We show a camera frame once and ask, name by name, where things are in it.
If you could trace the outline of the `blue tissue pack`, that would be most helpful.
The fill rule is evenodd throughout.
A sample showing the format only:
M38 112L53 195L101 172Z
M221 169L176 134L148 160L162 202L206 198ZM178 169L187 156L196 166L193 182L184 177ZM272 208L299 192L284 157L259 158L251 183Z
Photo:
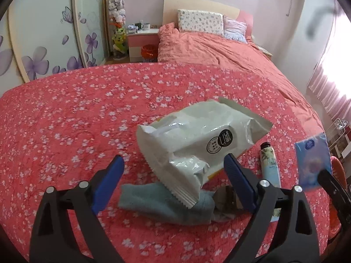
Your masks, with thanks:
M332 172L331 156L324 132L295 143L299 185L305 191L320 187L318 175L321 170Z

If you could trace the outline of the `light green sock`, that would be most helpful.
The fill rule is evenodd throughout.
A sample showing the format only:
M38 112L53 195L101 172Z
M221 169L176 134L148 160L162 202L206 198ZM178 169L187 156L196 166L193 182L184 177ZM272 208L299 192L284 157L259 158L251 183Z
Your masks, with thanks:
M163 223L198 226L211 223L215 209L213 195L202 190L199 202L188 209L160 182L124 184L118 207Z

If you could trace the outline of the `white snack bag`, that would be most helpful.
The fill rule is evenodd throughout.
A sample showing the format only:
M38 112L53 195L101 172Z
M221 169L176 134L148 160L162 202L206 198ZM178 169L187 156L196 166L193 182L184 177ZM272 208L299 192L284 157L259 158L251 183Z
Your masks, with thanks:
M223 169L224 157L241 156L271 128L269 120L222 97L139 125L136 138L156 177L190 209L203 185Z

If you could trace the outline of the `brown striped sock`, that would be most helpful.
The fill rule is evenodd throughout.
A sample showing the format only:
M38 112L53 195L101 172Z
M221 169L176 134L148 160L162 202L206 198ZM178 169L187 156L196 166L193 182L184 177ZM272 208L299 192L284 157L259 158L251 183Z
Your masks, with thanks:
M218 188L212 198L215 203L212 215L214 222L223 223L234 220L245 212L232 186Z

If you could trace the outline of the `pink window curtain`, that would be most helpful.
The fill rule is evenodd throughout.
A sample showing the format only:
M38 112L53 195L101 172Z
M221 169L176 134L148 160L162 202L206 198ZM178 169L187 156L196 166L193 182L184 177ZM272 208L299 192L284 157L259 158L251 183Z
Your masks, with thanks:
M308 82L308 89L332 120L340 118L350 123L350 65L344 61L333 63L323 56Z

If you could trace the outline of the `far side nightstand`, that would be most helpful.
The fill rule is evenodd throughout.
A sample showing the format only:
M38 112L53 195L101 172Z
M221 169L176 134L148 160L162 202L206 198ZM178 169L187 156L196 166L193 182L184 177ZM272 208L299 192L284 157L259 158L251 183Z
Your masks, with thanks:
M272 54L266 50L265 48L263 48L262 46L257 45L257 48L269 59L272 60Z

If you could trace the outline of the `small orange waste bin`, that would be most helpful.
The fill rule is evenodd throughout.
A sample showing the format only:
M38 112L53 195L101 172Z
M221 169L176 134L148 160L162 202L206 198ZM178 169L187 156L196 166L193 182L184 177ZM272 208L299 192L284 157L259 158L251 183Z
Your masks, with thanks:
M158 45L146 44L141 47L141 57L143 62L157 62L158 60Z

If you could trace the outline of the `pink white nightstand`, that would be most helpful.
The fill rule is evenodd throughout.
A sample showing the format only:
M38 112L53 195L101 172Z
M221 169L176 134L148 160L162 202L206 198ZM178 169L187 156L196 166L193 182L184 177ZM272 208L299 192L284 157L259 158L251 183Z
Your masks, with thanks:
M158 32L158 28L152 28L150 30L138 30L135 33L127 33L130 62L141 62L143 60L141 56L141 49L143 46L152 44L158 48Z

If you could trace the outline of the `pink striped pillow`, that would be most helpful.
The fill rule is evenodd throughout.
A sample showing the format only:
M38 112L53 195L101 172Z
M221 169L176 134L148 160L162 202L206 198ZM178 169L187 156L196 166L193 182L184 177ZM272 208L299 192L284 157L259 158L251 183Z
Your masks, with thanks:
M226 39L247 44L246 30L246 23L231 19L227 16L224 17L224 37Z

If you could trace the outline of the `salmon pink duvet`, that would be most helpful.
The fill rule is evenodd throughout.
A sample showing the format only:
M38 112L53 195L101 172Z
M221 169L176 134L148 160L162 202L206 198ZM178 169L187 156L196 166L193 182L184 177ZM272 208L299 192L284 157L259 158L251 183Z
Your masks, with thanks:
M277 87L308 136L324 131L318 114L302 93L253 42L245 44L209 33L181 32L174 23L161 26L158 37L158 62L213 65L255 73Z

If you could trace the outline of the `white mug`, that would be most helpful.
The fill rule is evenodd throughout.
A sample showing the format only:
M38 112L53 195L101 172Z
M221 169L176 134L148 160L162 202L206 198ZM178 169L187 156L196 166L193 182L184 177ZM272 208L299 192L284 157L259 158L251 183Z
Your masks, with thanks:
M142 24L142 29L143 29L144 31L150 30L150 23L144 23L144 24Z

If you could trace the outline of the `floral sliding wardrobe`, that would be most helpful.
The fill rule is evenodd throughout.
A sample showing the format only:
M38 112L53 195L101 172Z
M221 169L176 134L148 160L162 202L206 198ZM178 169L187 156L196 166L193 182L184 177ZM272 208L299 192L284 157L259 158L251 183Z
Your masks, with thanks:
M12 0L1 16L1 93L107 57L105 0Z

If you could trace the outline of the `white floral pillow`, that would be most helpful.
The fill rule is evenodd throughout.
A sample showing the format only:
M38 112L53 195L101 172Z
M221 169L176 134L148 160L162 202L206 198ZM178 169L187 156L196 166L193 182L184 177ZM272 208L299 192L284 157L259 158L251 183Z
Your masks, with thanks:
M178 28L181 32L199 32L224 36L224 17L220 13L179 9L177 18Z

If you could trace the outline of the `hanging plush toy organizer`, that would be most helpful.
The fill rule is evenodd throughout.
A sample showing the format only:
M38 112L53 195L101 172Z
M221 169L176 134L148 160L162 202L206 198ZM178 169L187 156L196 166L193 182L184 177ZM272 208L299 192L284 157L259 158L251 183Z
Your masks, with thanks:
M109 0L108 16L113 58L124 59L128 54L124 0Z

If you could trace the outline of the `beige and pink headboard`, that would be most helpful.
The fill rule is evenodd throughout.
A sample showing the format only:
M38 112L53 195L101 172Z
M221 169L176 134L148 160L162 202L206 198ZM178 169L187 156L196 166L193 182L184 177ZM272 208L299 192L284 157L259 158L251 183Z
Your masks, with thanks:
M178 27L178 9L201 10L221 13L233 20L246 23L246 36L251 37L252 35L253 15L243 10L239 10L238 8L211 0L164 0L162 25L174 22L175 26Z

